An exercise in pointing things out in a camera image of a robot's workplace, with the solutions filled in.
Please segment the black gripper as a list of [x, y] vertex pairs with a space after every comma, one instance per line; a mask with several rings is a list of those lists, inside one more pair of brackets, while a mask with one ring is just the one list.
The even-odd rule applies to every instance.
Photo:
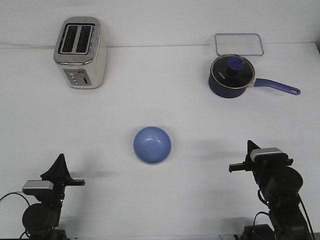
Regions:
[[53, 165], [45, 173], [40, 175], [42, 180], [56, 182], [53, 185], [53, 197], [55, 201], [63, 201], [66, 187], [84, 186], [84, 179], [72, 179], [69, 173], [65, 155], [60, 153]]
[[253, 166], [251, 163], [257, 163], [260, 164], [262, 162], [262, 158], [258, 156], [258, 153], [260, 153], [260, 150], [262, 148], [256, 145], [252, 140], [247, 141], [247, 154], [245, 156], [245, 161], [242, 163], [235, 163], [230, 164], [228, 166], [228, 171], [230, 173], [236, 172], [236, 171], [252, 171]]

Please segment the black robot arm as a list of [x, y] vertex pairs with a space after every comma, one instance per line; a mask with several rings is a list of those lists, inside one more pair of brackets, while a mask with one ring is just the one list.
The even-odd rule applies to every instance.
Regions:
[[38, 202], [24, 211], [22, 224], [30, 240], [67, 240], [66, 231], [58, 229], [65, 199], [65, 188], [84, 186], [85, 180], [73, 179], [69, 173], [65, 155], [59, 154], [53, 165], [41, 179], [28, 180], [22, 187], [27, 196], [34, 196]]
[[276, 147], [261, 148], [247, 141], [242, 163], [230, 164], [229, 172], [252, 172], [258, 185], [257, 196], [267, 206], [271, 225], [245, 226], [240, 240], [313, 240], [309, 216], [299, 191], [303, 178], [291, 167], [293, 159]]

